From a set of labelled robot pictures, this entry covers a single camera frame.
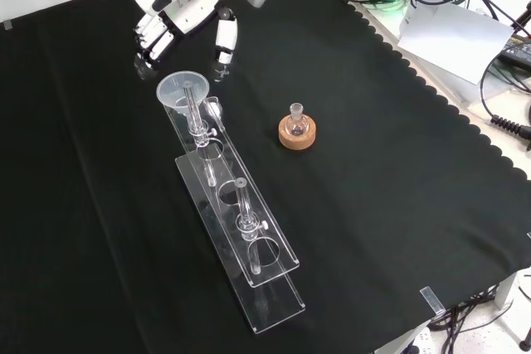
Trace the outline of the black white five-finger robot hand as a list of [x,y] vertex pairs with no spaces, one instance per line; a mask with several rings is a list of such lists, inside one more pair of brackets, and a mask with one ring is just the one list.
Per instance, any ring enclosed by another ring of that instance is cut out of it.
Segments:
[[233,11],[222,0],[135,0],[144,16],[134,28],[134,67],[142,80],[156,76],[163,57],[179,40],[218,17],[214,74],[221,80],[228,72],[237,43],[238,25]]

